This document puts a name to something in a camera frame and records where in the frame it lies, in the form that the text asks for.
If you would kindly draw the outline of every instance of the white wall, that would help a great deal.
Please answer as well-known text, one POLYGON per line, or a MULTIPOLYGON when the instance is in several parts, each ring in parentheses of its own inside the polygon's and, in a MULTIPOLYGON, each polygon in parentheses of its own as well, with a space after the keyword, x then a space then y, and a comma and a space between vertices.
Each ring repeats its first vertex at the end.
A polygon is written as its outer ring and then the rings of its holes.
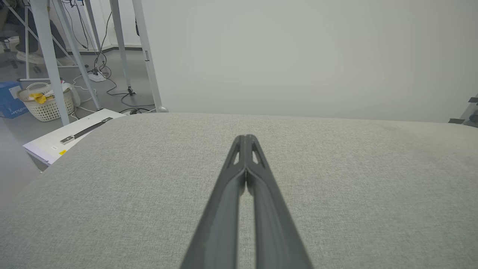
POLYGON ((447 122, 478 86, 475 0, 143 0, 172 112, 447 122))

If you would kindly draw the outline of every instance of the desk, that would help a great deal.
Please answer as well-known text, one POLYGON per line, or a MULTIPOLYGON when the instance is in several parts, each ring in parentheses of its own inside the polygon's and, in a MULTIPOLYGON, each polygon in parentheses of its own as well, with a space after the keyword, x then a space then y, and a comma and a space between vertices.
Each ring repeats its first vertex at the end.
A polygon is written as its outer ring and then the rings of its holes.
MULTIPOLYGON (((1 268, 179 268, 234 138, 255 134, 315 268, 478 264, 478 129, 148 113, 114 119, 0 210, 1 268)), ((253 198, 239 205, 254 268, 253 198)))

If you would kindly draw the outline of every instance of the yellow cloth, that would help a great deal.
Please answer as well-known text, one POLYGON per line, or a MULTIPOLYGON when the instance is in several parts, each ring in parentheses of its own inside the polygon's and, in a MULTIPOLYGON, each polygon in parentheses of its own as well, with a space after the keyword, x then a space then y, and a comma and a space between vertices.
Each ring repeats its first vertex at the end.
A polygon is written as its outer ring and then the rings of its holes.
POLYGON ((30 94, 30 97, 32 97, 33 99, 35 99, 35 101, 39 104, 43 104, 45 103, 47 100, 50 100, 50 99, 53 99, 54 96, 44 96, 42 93, 33 93, 33 94, 30 94))

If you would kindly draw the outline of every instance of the desk leg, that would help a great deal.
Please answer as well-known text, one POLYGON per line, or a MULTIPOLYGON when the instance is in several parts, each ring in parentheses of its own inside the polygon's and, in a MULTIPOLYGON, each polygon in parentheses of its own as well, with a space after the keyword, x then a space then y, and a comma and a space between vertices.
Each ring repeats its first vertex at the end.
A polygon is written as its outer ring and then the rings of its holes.
POLYGON ((168 109, 163 107, 161 103, 161 96, 159 94, 158 80, 156 72, 154 71, 154 64, 151 59, 151 48, 149 45, 148 32, 146 31, 146 21, 143 15, 143 6, 141 0, 133 0, 134 14, 138 24, 138 32, 140 33, 141 47, 143 48, 144 63, 146 64, 146 71, 151 85, 152 98, 156 112, 168 112, 168 109))
MULTIPOLYGON (((61 86, 60 74, 56 67, 55 51, 53 49, 52 30, 50 29, 50 18, 46 9, 47 0, 31 1, 33 18, 35 19, 36 30, 40 45, 42 46, 43 58, 45 60, 46 70, 52 83, 53 93, 55 96, 63 96, 63 88, 61 86)), ((56 98, 56 105, 60 111, 60 117, 63 125, 70 123, 68 112, 66 110, 65 100, 56 98)))
POLYGON ((78 68, 80 69, 81 75, 83 76, 83 79, 85 80, 85 84, 87 85, 88 91, 90 92, 91 98, 93 99, 93 102, 95 103, 95 106, 98 110, 101 109, 98 99, 96 97, 95 92, 93 91, 93 88, 91 87, 91 83, 88 77, 87 70, 85 68, 85 64, 83 63, 83 59, 81 58, 80 52, 78 50, 78 46, 76 45, 76 41, 72 38, 73 32, 71 30, 70 23, 68 22, 68 19, 66 18, 66 12, 64 9, 64 6, 62 4, 62 0, 53 0, 52 1, 56 13, 58 14, 58 18, 60 19, 60 23, 63 25, 63 28, 65 30, 66 34, 66 39, 70 43, 71 51, 73 52, 73 56, 75 57, 76 62, 78 63, 78 68))
POLYGON ((91 9, 91 2, 90 0, 85 0, 85 6, 87 7, 88 18, 90 19, 91 28, 93 29, 93 35, 95 37, 96 46, 99 49, 101 48, 101 42, 99 41, 98 31, 96 29, 95 17, 93 16, 93 10, 91 9))
POLYGON ((111 12, 113 16, 113 23, 115 24, 116 39, 118 40, 119 55, 123 62, 124 77, 126 78, 126 84, 128 85, 128 92, 133 95, 130 81, 130 70, 128 68, 128 62, 126 60, 126 49, 124 48, 123 29, 121 28, 120 6, 118 0, 109 0, 111 5, 111 12))

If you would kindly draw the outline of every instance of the power strip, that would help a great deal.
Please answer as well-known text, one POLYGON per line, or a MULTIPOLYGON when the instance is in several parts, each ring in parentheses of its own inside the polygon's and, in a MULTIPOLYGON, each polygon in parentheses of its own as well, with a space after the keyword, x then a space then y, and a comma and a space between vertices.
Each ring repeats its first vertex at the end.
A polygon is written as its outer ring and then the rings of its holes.
POLYGON ((88 77, 90 78, 90 80, 92 80, 94 82, 102 82, 102 81, 106 80, 106 78, 102 75, 102 73, 100 71, 98 71, 97 75, 88 74, 88 77))

